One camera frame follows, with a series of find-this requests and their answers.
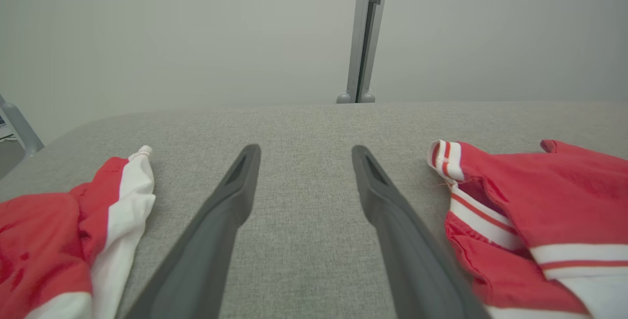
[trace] red garment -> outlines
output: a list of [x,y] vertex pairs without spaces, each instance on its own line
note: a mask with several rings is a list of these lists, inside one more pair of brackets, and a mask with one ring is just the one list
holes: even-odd
[[553,140],[541,146],[547,154],[432,145],[429,164],[451,186],[445,226],[458,260],[496,317],[625,317],[628,161]]
[[144,146],[68,193],[0,203],[0,318],[112,319],[155,196]]

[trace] folded garment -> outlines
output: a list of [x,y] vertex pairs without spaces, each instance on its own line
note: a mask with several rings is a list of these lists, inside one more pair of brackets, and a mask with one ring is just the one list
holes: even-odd
[[68,193],[0,203],[0,318],[113,319],[153,207],[144,146]]
[[438,140],[446,234],[496,318],[625,318],[628,161],[554,140],[491,155]]

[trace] gray upholstered surface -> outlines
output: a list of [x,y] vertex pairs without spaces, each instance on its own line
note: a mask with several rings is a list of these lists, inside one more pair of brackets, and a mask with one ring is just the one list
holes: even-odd
[[350,149],[366,145],[446,247],[446,187],[430,142],[491,153],[541,151],[554,138],[628,158],[628,108],[604,103],[430,103],[162,111],[119,116],[54,141],[0,184],[0,201],[67,191],[110,156],[153,148],[157,202],[119,317],[244,145],[262,162],[253,212],[238,232],[223,318],[390,318],[374,229],[359,206]]

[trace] striped trim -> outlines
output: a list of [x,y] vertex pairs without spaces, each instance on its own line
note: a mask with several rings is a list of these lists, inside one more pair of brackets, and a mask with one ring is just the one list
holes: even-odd
[[493,319],[592,319],[588,314],[559,312],[557,310],[535,310],[525,308],[498,308],[485,306]]
[[465,176],[460,167],[462,146],[458,142],[437,140],[430,146],[428,164],[449,184],[463,181]]
[[548,279],[628,274],[625,244],[550,244],[530,252]]
[[489,209],[457,185],[451,187],[449,211],[489,241],[509,250],[524,247],[508,218]]

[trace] gray floor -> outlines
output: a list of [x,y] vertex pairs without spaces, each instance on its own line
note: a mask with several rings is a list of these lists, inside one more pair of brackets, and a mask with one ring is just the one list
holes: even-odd
[[17,141],[0,142],[0,180],[20,162],[24,149]]

